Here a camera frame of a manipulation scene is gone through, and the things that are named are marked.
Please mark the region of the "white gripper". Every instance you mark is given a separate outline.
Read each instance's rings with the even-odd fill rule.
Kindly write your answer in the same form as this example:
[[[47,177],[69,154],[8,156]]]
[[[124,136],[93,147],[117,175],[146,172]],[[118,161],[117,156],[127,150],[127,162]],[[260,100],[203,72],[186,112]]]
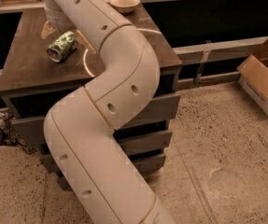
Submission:
[[[41,38],[46,39],[48,36],[55,33],[57,30],[61,33],[67,31],[74,31],[76,26],[63,13],[62,9],[54,0],[45,0],[45,13],[47,21],[43,25]],[[93,48],[88,39],[79,31],[75,32],[76,41],[84,46],[90,53],[95,54],[96,50]]]

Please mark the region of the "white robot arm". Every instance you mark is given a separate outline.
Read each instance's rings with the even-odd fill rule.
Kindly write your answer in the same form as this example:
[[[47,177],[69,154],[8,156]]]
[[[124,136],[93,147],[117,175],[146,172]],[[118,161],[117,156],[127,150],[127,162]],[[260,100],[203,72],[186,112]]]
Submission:
[[[44,121],[50,153],[94,224],[176,224],[113,133],[158,88],[160,67],[141,32],[104,0],[45,0],[48,20],[71,21],[104,72],[57,102]]]

